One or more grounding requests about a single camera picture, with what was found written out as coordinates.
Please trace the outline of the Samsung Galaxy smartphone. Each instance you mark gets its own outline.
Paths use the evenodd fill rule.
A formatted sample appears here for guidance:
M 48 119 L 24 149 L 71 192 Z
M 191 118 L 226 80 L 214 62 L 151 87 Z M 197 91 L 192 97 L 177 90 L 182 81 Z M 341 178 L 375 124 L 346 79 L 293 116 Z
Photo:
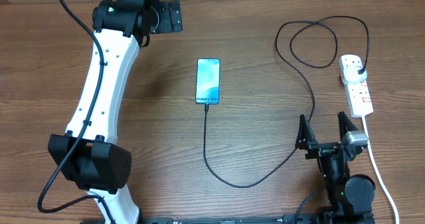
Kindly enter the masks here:
M 197 61 L 195 102 L 218 104 L 220 91 L 220 60 L 200 58 Z

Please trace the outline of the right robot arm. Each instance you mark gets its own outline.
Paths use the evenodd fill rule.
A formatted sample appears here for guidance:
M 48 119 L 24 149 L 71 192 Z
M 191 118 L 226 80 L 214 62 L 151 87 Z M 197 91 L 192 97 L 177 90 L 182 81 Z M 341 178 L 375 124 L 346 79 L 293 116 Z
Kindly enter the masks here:
M 324 179 L 324 186 L 305 198 L 298 207 L 294 222 L 301 223 L 374 223 L 372 202 L 375 182 L 367 175 L 351 175 L 348 163 L 368 147 L 368 136 L 359 130 L 346 113 L 337 115 L 338 142 L 320 144 L 305 115 L 299 119 L 295 147 L 305 150 L 307 160 L 316 160 Z M 314 214 L 299 216 L 304 205 L 322 191 L 327 192 L 328 205 L 319 207 Z

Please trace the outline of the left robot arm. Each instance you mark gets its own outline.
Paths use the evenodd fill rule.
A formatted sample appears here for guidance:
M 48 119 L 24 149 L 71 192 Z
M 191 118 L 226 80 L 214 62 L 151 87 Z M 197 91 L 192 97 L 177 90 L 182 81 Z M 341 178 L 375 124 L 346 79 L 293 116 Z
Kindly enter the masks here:
M 182 31 L 178 1 L 103 0 L 86 28 L 94 44 L 77 109 L 48 151 L 62 174 L 93 199 L 104 223 L 142 223 L 128 188 L 132 157 L 117 145 L 118 116 L 133 63 L 153 34 Z

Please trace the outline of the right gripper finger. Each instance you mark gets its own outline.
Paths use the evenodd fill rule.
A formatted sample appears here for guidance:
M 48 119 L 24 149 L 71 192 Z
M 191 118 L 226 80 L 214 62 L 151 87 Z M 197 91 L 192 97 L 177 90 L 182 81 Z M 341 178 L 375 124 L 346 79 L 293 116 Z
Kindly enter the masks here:
M 344 111 L 341 111 L 337 115 L 338 117 L 338 123 L 339 123 L 339 133 L 340 134 L 346 134 L 347 132 L 351 131 L 357 131 L 358 128 L 352 121 L 349 119 L 349 117 L 344 113 Z
M 304 114 L 299 117 L 299 130 L 295 142 L 295 147 L 300 150 L 309 150 L 317 145 L 317 140 L 311 129 L 308 119 Z

